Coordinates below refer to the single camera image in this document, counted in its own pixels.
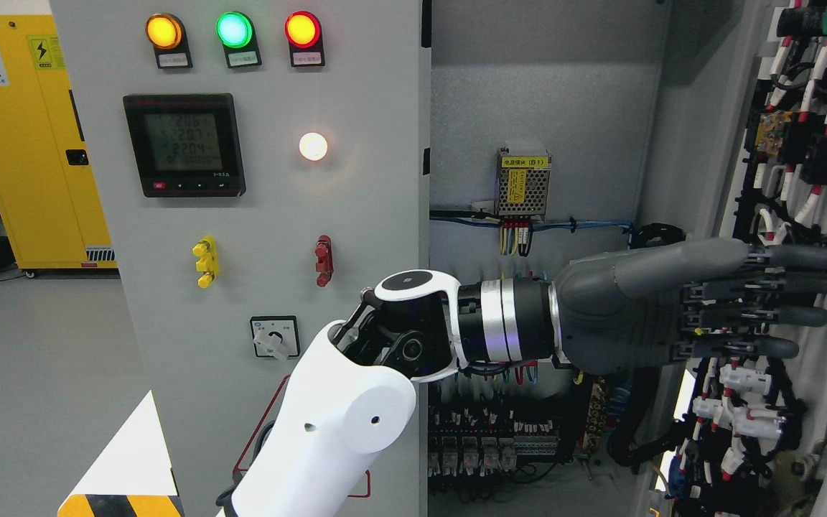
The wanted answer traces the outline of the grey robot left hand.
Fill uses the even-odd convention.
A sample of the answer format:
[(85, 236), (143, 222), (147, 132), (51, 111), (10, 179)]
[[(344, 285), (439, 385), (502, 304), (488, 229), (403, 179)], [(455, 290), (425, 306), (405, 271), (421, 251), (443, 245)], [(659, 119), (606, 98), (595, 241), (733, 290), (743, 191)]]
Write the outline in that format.
[(692, 357), (794, 358), (762, 326), (822, 327), (827, 310), (783, 304), (827, 295), (827, 248), (686, 240), (571, 261), (554, 281), (562, 351), (580, 370), (611, 374)]

